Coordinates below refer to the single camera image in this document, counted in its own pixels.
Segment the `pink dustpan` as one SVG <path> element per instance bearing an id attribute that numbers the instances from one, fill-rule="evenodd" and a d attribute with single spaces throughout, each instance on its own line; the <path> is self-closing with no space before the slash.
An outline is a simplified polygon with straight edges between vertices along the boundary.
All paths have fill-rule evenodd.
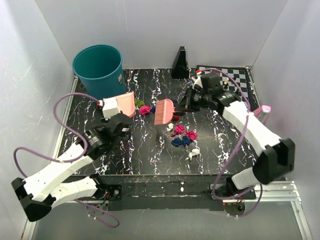
<path id="1" fill-rule="evenodd" d="M 135 96 L 134 92 L 128 92 L 115 97 L 118 105 L 118 109 L 124 115 L 132 118 L 135 114 Z"/>

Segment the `pink hand brush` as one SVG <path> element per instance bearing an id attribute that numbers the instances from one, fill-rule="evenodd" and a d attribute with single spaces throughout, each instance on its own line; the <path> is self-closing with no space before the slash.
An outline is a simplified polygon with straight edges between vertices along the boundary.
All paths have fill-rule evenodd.
<path id="1" fill-rule="evenodd" d="M 165 125 L 171 122 L 174 113 L 185 110 L 185 105 L 178 102 L 173 102 L 171 99 L 163 99 L 156 102 L 154 124 Z"/>

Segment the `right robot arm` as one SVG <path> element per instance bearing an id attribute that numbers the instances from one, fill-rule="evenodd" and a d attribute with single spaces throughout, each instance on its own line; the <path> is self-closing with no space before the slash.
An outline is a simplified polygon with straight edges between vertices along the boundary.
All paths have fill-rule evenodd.
<path id="1" fill-rule="evenodd" d="M 240 97 L 225 90 L 217 73 L 207 73 L 188 87 L 182 100 L 174 104 L 177 112 L 198 112 L 201 108 L 211 108 L 229 121 L 253 147 L 257 160 L 252 167 L 228 177 L 225 185 L 214 190 L 219 198 L 237 199 L 245 190 L 257 184 L 267 185 L 284 174 L 294 170 L 295 143 L 282 139 L 261 123 Z"/>

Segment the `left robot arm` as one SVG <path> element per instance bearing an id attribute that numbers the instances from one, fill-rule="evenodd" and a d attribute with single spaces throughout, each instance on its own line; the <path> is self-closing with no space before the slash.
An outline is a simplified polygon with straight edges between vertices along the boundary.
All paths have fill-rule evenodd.
<path id="1" fill-rule="evenodd" d="M 66 183 L 65 180 L 82 167 L 109 153 L 120 140 L 131 134 L 131 117 L 118 113 L 106 123 L 99 123 L 87 130 L 58 161 L 26 178 L 16 178 L 12 188 L 30 222 L 35 222 L 55 207 L 80 198 L 108 199 L 119 185 L 104 183 L 99 174 Z"/>

